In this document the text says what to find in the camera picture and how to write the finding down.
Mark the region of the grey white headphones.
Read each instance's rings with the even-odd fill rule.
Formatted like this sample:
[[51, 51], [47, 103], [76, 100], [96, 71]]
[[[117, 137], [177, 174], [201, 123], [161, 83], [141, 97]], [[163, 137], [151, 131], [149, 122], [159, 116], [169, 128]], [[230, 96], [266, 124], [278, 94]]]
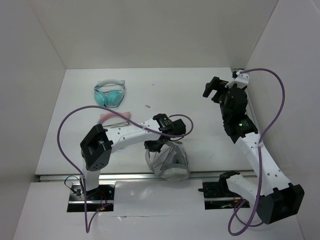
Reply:
[[159, 178], [167, 181], [183, 181], [189, 178], [189, 159], [181, 141], [166, 142], [160, 152], [145, 151], [148, 168]]

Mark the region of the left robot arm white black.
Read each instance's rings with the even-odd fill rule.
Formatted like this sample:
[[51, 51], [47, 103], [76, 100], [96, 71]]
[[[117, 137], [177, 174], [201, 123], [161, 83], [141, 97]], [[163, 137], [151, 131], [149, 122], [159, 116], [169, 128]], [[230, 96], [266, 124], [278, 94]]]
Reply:
[[111, 154], [125, 147], [143, 143], [145, 149], [159, 153], [172, 138], [181, 138], [186, 134], [186, 125], [182, 119], [172, 121], [166, 114], [159, 113], [139, 124], [107, 129], [101, 124], [92, 127], [80, 143], [84, 160], [81, 194], [88, 200], [99, 193], [101, 170], [110, 161]]

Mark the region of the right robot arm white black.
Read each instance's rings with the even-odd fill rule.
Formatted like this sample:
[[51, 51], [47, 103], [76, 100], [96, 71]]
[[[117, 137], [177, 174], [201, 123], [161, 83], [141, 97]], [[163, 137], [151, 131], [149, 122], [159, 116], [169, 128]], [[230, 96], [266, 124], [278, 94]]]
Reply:
[[212, 91], [212, 101], [219, 104], [223, 127], [232, 142], [242, 151], [258, 177], [255, 185], [237, 171], [220, 175], [218, 190], [223, 196], [235, 193], [255, 209], [264, 224], [296, 215], [305, 191], [293, 184], [281, 171], [261, 140], [261, 134], [246, 114], [248, 81], [237, 78], [228, 82], [215, 76], [205, 85], [203, 97]]

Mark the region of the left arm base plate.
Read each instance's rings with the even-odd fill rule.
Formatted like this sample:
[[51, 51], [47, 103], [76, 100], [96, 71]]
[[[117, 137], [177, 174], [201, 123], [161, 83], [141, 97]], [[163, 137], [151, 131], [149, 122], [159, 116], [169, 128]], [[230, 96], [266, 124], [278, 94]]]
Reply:
[[[97, 189], [87, 193], [87, 211], [113, 212], [115, 184], [102, 183]], [[68, 213], [83, 213], [85, 210], [84, 193], [79, 183], [72, 184], [67, 205]]]

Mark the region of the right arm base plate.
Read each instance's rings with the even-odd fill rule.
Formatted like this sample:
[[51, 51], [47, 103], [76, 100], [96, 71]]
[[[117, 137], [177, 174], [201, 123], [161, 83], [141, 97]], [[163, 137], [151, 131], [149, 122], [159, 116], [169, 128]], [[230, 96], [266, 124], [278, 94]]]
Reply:
[[198, 189], [204, 197], [205, 210], [233, 209], [243, 199], [233, 192], [224, 192], [218, 182], [203, 182]]

